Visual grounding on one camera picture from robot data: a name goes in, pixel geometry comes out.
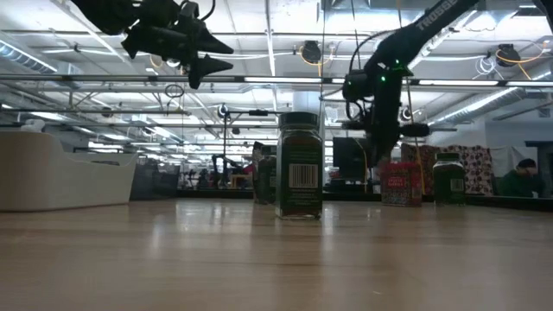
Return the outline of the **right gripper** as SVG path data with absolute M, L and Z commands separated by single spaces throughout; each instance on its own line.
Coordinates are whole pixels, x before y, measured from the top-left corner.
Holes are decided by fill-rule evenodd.
M 430 134 L 427 124 L 401 125 L 398 114 L 401 107 L 401 83 L 378 85 L 371 108 L 371 166 L 385 165 L 391 159 L 391 152 L 400 136 L 425 137 Z

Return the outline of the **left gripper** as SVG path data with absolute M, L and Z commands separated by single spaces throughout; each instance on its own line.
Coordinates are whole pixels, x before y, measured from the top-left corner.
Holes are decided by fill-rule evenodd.
M 126 30 L 122 47 L 135 59 L 139 52 L 160 56 L 162 60 L 177 60 L 189 65 L 188 84 L 197 90 L 202 79 L 212 73 L 233 69 L 233 64 L 214 59 L 208 54 L 198 57 L 198 50 L 216 54 L 233 54 L 234 49 L 213 36 L 200 25 L 200 20 L 178 21 L 180 4 L 139 3 L 136 21 Z

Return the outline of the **red-lidded spice tin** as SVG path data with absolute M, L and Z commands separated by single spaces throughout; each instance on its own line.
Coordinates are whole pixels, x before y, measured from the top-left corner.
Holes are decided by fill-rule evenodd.
M 405 207 L 422 205 L 422 177 L 417 163 L 388 163 L 381 173 L 380 183 L 383 204 Z

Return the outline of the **green-lidded glass spice jar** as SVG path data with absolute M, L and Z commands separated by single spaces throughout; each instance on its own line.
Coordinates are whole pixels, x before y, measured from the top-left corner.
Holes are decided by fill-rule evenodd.
M 465 173 L 458 153 L 445 152 L 435 155 L 433 178 L 436 206 L 465 204 Z
M 304 111 L 279 116 L 276 155 L 276 215 L 319 219 L 322 215 L 324 140 L 319 117 Z
M 258 162 L 259 201 L 261 204 L 273 204 L 276 200 L 277 147 L 263 146 L 262 158 Z

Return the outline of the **brown spice bottle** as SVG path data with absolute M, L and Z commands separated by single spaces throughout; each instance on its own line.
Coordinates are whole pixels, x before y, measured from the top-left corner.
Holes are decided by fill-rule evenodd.
M 252 165 L 253 165 L 253 172 L 252 172 L 252 186 L 253 186 L 253 199 L 255 203 L 258 203 L 258 163 L 262 159 L 262 148 L 263 144 L 261 142 L 256 141 L 253 145 L 252 150 Z

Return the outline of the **white plastic bin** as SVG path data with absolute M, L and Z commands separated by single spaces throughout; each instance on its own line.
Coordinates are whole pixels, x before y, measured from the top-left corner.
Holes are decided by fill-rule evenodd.
M 124 205 L 136 154 L 67 153 L 46 133 L 0 132 L 0 212 Z

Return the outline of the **black monitor screen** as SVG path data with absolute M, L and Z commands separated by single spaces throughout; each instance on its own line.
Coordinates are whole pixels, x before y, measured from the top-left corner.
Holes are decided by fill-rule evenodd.
M 339 177 L 349 181 L 368 181 L 371 146 L 366 138 L 334 137 L 333 166 Z

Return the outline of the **long overhead light bar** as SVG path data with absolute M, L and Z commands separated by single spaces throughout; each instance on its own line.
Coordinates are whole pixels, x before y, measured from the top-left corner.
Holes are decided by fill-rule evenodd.
M 477 79 L 414 79 L 413 86 L 454 86 L 454 87 L 553 87 L 553 80 L 546 73 L 534 80 L 477 80 Z M 0 74 L 0 81 L 60 81 L 60 82 L 188 82 L 188 77 L 180 75 L 56 75 L 56 74 Z M 310 78 L 283 76 L 208 76 L 207 83 L 251 83 L 251 84 L 303 84 L 341 85 L 343 78 Z

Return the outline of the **white round column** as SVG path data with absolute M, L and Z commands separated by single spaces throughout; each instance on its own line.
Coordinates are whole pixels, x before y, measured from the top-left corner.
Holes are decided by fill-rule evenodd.
M 319 92 L 298 91 L 293 93 L 292 109 L 293 111 L 304 111 L 314 114 L 321 114 L 324 110 L 324 104 L 320 99 Z

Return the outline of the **floral patterned cloth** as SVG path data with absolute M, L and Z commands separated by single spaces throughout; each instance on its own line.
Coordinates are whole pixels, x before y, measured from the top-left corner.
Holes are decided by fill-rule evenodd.
M 465 197 L 467 195 L 493 196 L 493 168 L 490 149 L 482 146 L 450 145 L 435 147 L 430 145 L 401 146 L 401 162 L 418 163 L 422 170 L 423 189 L 427 195 L 434 195 L 433 166 L 435 155 L 458 153 L 465 169 Z

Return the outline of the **white cloth sheet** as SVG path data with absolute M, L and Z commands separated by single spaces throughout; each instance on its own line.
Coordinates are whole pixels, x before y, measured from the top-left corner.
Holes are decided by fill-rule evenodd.
M 537 148 L 534 147 L 495 147 L 490 149 L 493 168 L 494 193 L 500 195 L 503 179 L 525 159 L 537 162 Z

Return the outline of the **black table frame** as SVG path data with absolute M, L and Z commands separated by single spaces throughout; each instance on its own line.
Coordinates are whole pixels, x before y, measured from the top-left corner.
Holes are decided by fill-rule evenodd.
M 251 190 L 177 190 L 178 198 L 194 199 L 253 199 L 254 192 Z M 324 193 L 325 201 L 365 201 L 380 202 L 380 194 L 363 193 Z M 521 211 L 533 211 L 542 213 L 553 213 L 553 198 L 532 199 L 519 197 L 467 195 L 466 206 L 485 206 L 504 208 Z

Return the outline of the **black stand frame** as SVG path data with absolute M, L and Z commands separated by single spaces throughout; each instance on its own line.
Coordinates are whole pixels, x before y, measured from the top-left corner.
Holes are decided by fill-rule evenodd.
M 227 141 L 227 132 L 228 129 L 232 126 L 232 123 L 238 119 L 244 114 L 251 116 L 251 117 L 278 117 L 281 115 L 281 112 L 279 111 L 266 111 L 266 110 L 248 110 L 248 111 L 232 111 L 228 110 L 230 113 L 230 117 L 228 119 L 223 119 L 223 155 L 226 155 L 226 141 Z

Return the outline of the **silver ventilation duct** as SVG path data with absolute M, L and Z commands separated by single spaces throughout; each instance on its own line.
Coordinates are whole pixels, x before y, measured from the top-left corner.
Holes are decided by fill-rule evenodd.
M 437 127 L 443 124 L 459 124 L 474 117 L 494 111 L 506 105 L 511 105 L 526 97 L 523 87 L 508 87 L 490 94 L 475 95 L 461 101 L 452 112 L 436 117 L 429 126 Z
M 41 74 L 53 74 L 57 72 L 55 67 L 3 40 L 0 40 L 0 57 Z

